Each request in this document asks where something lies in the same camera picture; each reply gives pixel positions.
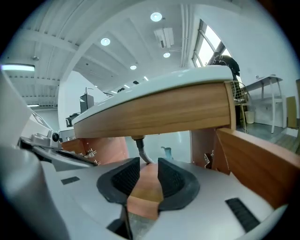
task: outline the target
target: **white countertop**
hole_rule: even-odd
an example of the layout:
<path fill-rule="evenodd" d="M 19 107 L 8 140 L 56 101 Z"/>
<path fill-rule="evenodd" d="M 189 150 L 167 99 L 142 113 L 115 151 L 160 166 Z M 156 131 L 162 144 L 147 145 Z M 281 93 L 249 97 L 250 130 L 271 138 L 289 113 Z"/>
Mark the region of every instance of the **white countertop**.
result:
<path fill-rule="evenodd" d="M 233 75 L 227 66 L 206 66 L 172 72 L 140 83 L 130 89 L 123 90 L 114 96 L 107 98 L 98 105 L 86 110 L 72 120 L 76 124 L 85 118 L 99 113 L 110 107 L 140 98 L 149 94 L 165 91 L 182 86 L 195 85 L 205 82 L 232 81 Z"/>

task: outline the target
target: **window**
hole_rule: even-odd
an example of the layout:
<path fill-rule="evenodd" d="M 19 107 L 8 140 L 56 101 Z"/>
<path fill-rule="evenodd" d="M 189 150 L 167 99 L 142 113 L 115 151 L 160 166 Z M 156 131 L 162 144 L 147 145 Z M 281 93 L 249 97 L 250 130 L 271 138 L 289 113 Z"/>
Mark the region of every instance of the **window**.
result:
<path fill-rule="evenodd" d="M 214 48 L 219 46 L 221 40 L 209 26 L 206 28 L 205 36 L 207 36 Z"/>
<path fill-rule="evenodd" d="M 197 41 L 193 54 L 193 63 L 196 68 L 209 65 L 213 60 L 213 54 L 219 52 L 222 55 L 231 54 L 221 42 L 217 34 L 205 22 L 200 20 Z"/>
<path fill-rule="evenodd" d="M 211 49 L 207 41 L 203 39 L 202 46 L 199 51 L 199 58 L 203 66 L 206 66 L 208 64 L 213 54 L 213 50 Z"/>
<path fill-rule="evenodd" d="M 229 57 L 231 57 L 230 53 L 228 52 L 227 49 L 225 49 L 225 51 L 222 53 L 222 55 L 228 55 Z"/>
<path fill-rule="evenodd" d="M 196 60 L 196 64 L 197 64 L 197 67 L 199 67 L 199 68 L 201 67 L 200 62 L 199 62 L 198 59 Z"/>

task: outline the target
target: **black rubber strip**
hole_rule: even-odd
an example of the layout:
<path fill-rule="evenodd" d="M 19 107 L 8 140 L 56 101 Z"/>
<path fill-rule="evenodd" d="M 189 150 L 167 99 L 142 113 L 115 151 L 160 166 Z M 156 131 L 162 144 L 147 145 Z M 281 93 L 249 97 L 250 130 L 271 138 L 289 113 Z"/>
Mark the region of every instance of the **black rubber strip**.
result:
<path fill-rule="evenodd" d="M 119 203 L 125 206 L 127 198 L 140 178 L 140 158 L 135 157 L 98 178 L 98 191 L 110 203 Z"/>
<path fill-rule="evenodd" d="M 195 199 L 200 189 L 199 182 L 192 173 L 163 158 L 158 159 L 158 180 L 164 195 L 158 211 L 186 207 Z"/>
<path fill-rule="evenodd" d="M 251 231 L 260 224 L 257 218 L 239 198 L 228 199 L 225 202 L 240 222 L 245 232 Z"/>
<path fill-rule="evenodd" d="M 61 180 L 61 182 L 62 182 L 63 185 L 66 185 L 66 184 L 76 182 L 76 181 L 79 181 L 79 180 L 80 179 L 78 177 L 71 177 L 71 178 L 63 179 L 63 180 Z"/>

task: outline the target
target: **wooden panel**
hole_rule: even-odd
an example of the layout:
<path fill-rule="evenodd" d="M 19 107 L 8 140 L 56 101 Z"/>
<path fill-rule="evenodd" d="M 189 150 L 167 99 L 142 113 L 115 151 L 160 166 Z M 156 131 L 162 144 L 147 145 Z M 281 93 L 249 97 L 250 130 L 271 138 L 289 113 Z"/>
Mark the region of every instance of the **wooden panel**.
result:
<path fill-rule="evenodd" d="M 140 178 L 127 200 L 127 209 L 131 213 L 156 220 L 158 205 L 163 199 L 158 164 L 148 164 L 140 171 Z"/>
<path fill-rule="evenodd" d="M 286 111 L 287 111 L 287 127 L 297 127 L 297 108 L 295 96 L 286 98 Z"/>
<path fill-rule="evenodd" d="M 128 150 L 125 137 L 112 138 L 85 138 L 82 139 L 86 151 L 97 151 L 91 160 L 100 162 L 101 165 L 119 162 L 128 158 Z"/>
<path fill-rule="evenodd" d="M 237 179 L 274 208 L 288 203 L 300 174 L 300 157 L 254 136 L 227 128 L 216 131 Z"/>
<path fill-rule="evenodd" d="M 204 154 L 212 153 L 214 149 L 215 129 L 198 129 L 191 131 L 190 134 L 193 164 L 204 167 L 206 165 Z"/>
<path fill-rule="evenodd" d="M 128 158 L 128 150 L 125 137 L 113 138 L 81 138 L 62 143 L 66 151 L 74 151 L 86 155 L 89 149 L 97 151 L 95 157 L 88 158 L 90 161 L 100 162 L 102 165 L 122 161 Z"/>
<path fill-rule="evenodd" d="M 215 138 L 214 138 L 214 157 L 213 157 L 211 168 L 213 170 L 225 173 L 227 175 L 230 174 L 226 156 L 217 134 L 215 134 Z"/>
<path fill-rule="evenodd" d="M 94 114 L 74 125 L 80 138 L 169 133 L 230 124 L 223 82 L 168 90 Z"/>
<path fill-rule="evenodd" d="M 61 146 L 66 151 L 74 151 L 77 154 L 82 153 L 83 155 L 86 155 L 86 150 L 84 149 L 84 145 L 81 139 L 74 139 L 67 142 L 62 142 Z"/>
<path fill-rule="evenodd" d="M 233 91 L 231 88 L 231 83 L 225 82 L 224 84 L 226 87 L 228 103 L 229 103 L 230 128 L 231 128 L 231 130 L 236 130 L 235 105 L 234 105 Z"/>

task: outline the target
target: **fluorescent light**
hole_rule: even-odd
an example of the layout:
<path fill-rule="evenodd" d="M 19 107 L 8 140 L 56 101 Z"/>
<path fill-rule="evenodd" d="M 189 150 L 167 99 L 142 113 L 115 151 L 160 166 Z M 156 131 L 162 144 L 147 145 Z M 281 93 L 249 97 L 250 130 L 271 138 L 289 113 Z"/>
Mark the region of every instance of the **fluorescent light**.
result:
<path fill-rule="evenodd" d="M 103 45 L 103 46 L 107 46 L 107 45 L 109 45 L 111 43 L 111 41 L 108 39 L 108 38 L 103 38 L 103 39 L 101 39 L 101 44 Z"/>
<path fill-rule="evenodd" d="M 33 65 L 26 64 L 5 64 L 1 65 L 2 70 L 20 70 L 20 71 L 34 71 Z"/>
<path fill-rule="evenodd" d="M 152 13 L 150 16 L 151 20 L 154 22 L 158 22 L 161 20 L 162 15 L 160 13 Z"/>
<path fill-rule="evenodd" d="M 29 104 L 28 107 L 39 107 L 39 104 Z"/>
<path fill-rule="evenodd" d="M 171 54 L 169 52 L 164 53 L 164 58 L 168 58 Z"/>

